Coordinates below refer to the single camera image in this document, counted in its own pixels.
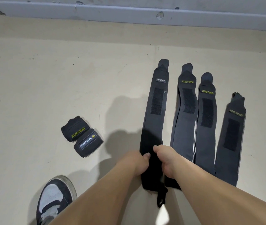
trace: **forearm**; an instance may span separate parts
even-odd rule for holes
[[[51,225],[116,224],[133,177],[132,166],[117,164],[62,211]]]
[[[202,225],[266,224],[266,202],[214,177],[180,156],[174,177]]]

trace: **beige floor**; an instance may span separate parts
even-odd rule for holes
[[[78,194],[138,149],[153,70],[169,65],[163,141],[169,144],[177,78],[191,62],[209,71],[217,94],[218,138],[233,92],[245,97],[238,188],[266,201],[266,32],[132,25],[0,16],[0,224],[34,224],[39,194],[67,175]],[[81,158],[62,135],[68,119],[84,117],[105,143]],[[132,187],[138,187],[136,181]],[[122,224],[155,224],[156,195],[139,187]],[[180,191],[170,191],[170,224],[199,224]]]

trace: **hand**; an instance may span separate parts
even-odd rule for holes
[[[169,178],[174,178],[174,164],[180,155],[172,147],[165,145],[155,145],[153,150],[162,162],[163,173]]]
[[[149,167],[149,159],[151,154],[148,152],[143,156],[139,151],[128,151],[117,164],[123,164],[124,166],[131,166],[134,169],[134,176],[139,176]]]

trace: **sneaker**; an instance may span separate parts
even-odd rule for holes
[[[37,225],[49,224],[75,199],[77,199],[75,187],[66,176],[59,175],[49,180],[38,201]]]

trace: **shoe sole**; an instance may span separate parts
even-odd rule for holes
[[[78,198],[76,189],[75,189],[73,183],[71,182],[71,180],[69,180],[68,177],[66,177],[64,175],[57,175],[56,177],[52,178],[48,182],[50,182],[50,181],[52,181],[54,179],[58,179],[58,180],[62,181],[68,187],[68,189],[69,189],[69,191],[71,193],[71,197],[72,197],[73,201],[75,201],[75,199]]]

